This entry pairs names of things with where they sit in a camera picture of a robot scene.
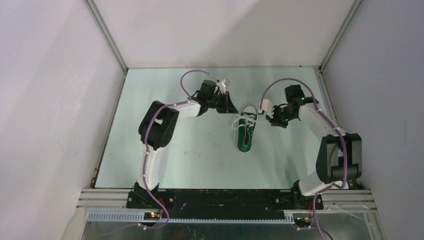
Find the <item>wall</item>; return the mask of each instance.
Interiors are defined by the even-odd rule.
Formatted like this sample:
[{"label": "wall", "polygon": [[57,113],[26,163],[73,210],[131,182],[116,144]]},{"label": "wall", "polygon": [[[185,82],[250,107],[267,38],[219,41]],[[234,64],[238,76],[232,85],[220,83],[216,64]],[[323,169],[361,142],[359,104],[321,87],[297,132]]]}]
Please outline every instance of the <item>wall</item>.
[{"label": "wall", "polygon": [[0,239],[57,240],[122,75],[82,0],[0,3]]},{"label": "wall", "polygon": [[353,0],[96,0],[136,67],[312,66]]},{"label": "wall", "polygon": [[389,239],[423,239],[424,1],[364,1],[325,76]]}]

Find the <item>shoelace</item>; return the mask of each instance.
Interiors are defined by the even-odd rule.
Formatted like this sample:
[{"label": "shoelace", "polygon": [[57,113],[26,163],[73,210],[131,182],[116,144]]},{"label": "shoelace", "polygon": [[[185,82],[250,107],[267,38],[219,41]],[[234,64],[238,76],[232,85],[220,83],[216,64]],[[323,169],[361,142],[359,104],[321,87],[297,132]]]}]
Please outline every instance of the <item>shoelace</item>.
[{"label": "shoelace", "polygon": [[[255,123],[268,123],[267,121],[255,120],[255,118],[252,115],[247,115],[247,114],[246,115],[240,115],[240,114],[237,114],[237,116],[238,117],[231,123],[231,127],[233,129],[238,129],[240,127],[245,127],[245,126],[253,127],[253,125],[255,125]],[[234,124],[235,123],[238,123],[240,119],[243,119],[245,124],[240,124],[238,126],[234,126]]]}]

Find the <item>white table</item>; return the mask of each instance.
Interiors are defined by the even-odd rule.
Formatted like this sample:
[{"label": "white table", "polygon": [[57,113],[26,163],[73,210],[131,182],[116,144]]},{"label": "white table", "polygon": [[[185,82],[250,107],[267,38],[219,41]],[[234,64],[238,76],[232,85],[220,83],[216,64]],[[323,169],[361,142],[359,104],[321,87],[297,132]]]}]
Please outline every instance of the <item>white table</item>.
[{"label": "white table", "polygon": [[[231,81],[227,90],[235,107],[259,105],[264,90],[280,78],[304,81],[323,109],[324,101],[311,67],[201,68],[219,79]],[[187,98],[180,88],[186,68],[130,69],[113,120],[96,182],[97,188],[131,188],[140,175],[144,145],[138,127],[154,100],[181,102]],[[184,86],[193,94],[200,89],[203,73],[190,73]],[[284,88],[298,84],[276,84],[267,94],[274,104],[286,102]],[[309,92],[303,87],[305,95]],[[236,131],[230,124],[234,114],[218,114],[215,109],[200,117],[179,122],[162,156],[161,188],[199,189],[288,189],[293,182],[315,170],[320,141],[299,120],[286,129],[258,123],[252,149],[236,149]]]}]

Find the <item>green shoe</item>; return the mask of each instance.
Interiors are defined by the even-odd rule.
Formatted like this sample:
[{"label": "green shoe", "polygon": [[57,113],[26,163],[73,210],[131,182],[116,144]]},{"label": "green shoe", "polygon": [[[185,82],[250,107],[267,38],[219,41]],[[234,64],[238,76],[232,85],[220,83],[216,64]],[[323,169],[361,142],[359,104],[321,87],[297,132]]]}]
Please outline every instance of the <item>green shoe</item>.
[{"label": "green shoe", "polygon": [[241,111],[240,118],[237,126],[237,150],[240,153],[247,153],[252,148],[258,111],[253,105],[248,105]]}]

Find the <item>shoe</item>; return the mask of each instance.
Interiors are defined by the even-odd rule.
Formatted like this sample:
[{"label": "shoe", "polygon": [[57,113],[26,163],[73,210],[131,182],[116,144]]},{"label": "shoe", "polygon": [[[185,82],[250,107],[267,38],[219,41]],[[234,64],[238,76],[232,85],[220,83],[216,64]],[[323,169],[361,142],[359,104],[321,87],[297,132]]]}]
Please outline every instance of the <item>shoe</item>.
[{"label": "shoe", "polygon": [[253,105],[248,105],[241,111],[237,126],[237,150],[240,153],[247,153],[251,150],[257,120],[258,111]]}]

